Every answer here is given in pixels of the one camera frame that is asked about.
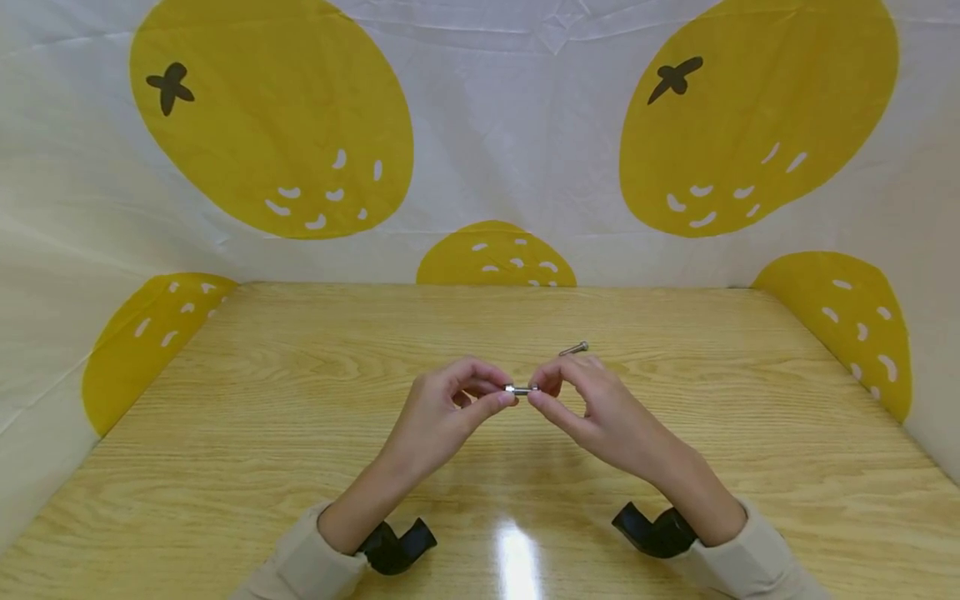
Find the sleeve cuff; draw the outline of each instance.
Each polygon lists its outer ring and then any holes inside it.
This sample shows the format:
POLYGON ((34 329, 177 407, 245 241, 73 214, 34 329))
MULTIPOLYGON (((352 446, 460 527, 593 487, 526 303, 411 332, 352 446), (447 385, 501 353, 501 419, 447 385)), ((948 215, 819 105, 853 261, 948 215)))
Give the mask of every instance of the sleeve cuff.
POLYGON ((276 544, 276 574, 304 600, 349 595, 367 568, 365 555, 341 554, 317 531, 317 517, 330 504, 324 502, 307 510, 276 544))
POLYGON ((737 500, 747 513, 747 524, 736 538, 710 548, 696 540, 689 550, 670 559, 670 565, 699 588, 734 598, 766 597, 762 594, 792 588, 794 582, 802 586, 809 575, 797 564, 780 533, 751 502, 737 500))

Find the metal bolt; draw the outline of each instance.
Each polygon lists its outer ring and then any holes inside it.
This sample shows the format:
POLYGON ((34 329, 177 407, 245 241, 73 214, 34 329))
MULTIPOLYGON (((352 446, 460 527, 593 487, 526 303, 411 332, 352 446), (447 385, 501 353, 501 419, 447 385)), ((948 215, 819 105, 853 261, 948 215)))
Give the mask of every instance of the metal bolt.
POLYGON ((577 344, 576 346, 571 346, 570 348, 567 348, 566 350, 561 351, 560 356, 564 356, 565 354, 576 354, 577 352, 583 352, 584 350, 588 350, 589 348, 590 348, 590 344, 587 343, 587 340, 584 340, 583 342, 581 342, 580 344, 577 344))
POLYGON ((515 385, 505 385, 505 386, 503 386, 503 391, 504 391, 504 392, 510 392, 510 393, 513 394, 514 396, 526 396, 526 395, 530 394, 531 392, 538 392, 539 390, 540 390, 540 387, 538 387, 536 383, 535 383, 533 386, 529 387, 529 388, 518 388, 518 387, 515 386, 515 385))

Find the beige sleeve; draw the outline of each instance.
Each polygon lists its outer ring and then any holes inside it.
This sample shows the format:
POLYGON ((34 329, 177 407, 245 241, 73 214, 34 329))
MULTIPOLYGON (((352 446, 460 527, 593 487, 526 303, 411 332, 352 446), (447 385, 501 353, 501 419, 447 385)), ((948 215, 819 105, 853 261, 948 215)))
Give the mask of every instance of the beige sleeve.
POLYGON ((829 593, 797 562, 786 541, 756 507, 740 498, 747 512, 743 531, 727 543, 707 548, 699 540, 667 560, 708 597, 751 600, 820 600, 829 593))
POLYGON ((317 517, 329 505, 304 513, 230 600, 338 600, 351 595, 367 569, 367 557, 340 554, 317 531, 317 517))

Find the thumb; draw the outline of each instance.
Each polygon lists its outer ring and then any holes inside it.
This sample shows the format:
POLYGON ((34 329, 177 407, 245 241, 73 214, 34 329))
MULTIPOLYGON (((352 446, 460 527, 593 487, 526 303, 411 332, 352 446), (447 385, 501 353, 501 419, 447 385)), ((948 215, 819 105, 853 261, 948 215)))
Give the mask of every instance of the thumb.
POLYGON ((527 395, 527 400, 533 404, 547 420, 557 425, 566 435, 573 438, 574 442, 580 440, 585 435, 587 423, 570 412, 562 402, 545 392, 531 392, 527 395))
POLYGON ((514 404, 516 404, 516 397, 510 392, 494 392, 477 398, 470 406, 461 409, 460 416, 467 422, 472 433, 483 421, 514 404))

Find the tabletop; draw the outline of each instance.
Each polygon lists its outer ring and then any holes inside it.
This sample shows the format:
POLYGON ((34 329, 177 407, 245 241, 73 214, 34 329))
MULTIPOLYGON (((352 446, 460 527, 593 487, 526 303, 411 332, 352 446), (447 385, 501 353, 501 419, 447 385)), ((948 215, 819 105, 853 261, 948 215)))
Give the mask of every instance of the tabletop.
MULTIPOLYGON (((224 598, 375 456, 417 373, 470 353, 526 381, 582 339, 837 597, 955 595, 957 487, 772 297, 255 283, 0 558, 0 597, 224 598)), ((666 508, 521 402, 389 518, 439 545, 355 597, 693 596, 611 527, 628 501, 666 508)))

